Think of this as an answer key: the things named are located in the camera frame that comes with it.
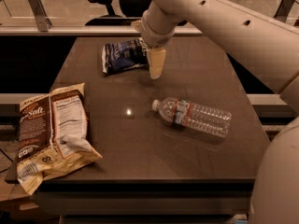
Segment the black chair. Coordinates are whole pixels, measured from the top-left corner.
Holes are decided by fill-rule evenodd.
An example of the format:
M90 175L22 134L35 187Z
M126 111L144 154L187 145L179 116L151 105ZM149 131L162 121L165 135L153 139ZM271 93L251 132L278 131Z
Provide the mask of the black chair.
M151 0L119 0L122 15L115 14L113 0L88 0L90 3L105 5L108 15L92 19L86 25L130 25L139 20L143 12L150 6Z

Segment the plastic bottle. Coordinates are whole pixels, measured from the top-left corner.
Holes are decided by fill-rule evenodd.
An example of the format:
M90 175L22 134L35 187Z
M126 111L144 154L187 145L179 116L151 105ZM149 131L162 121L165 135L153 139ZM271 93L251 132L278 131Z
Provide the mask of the plastic bottle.
M226 137L232 119L230 112L173 97L154 100L152 109L169 122L222 138Z

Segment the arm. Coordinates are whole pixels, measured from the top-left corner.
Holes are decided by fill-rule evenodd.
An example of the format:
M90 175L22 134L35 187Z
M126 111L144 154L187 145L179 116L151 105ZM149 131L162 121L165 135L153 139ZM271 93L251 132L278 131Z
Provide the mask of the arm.
M299 30L227 0L152 0L141 35L164 46L188 21L299 112Z

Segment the bottle cap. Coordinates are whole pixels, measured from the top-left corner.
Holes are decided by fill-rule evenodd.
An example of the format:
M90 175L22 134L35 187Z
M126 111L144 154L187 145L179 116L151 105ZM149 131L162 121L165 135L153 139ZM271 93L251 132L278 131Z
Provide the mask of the bottle cap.
M157 111L157 105L158 105L159 101L158 100L154 100L152 103L152 110Z

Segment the bottle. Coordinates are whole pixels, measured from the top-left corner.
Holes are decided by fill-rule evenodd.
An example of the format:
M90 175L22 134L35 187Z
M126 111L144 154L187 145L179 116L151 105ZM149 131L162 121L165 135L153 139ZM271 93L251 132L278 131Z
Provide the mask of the bottle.
M154 100L152 109L169 122L221 138L226 137L232 119L230 112L174 97Z

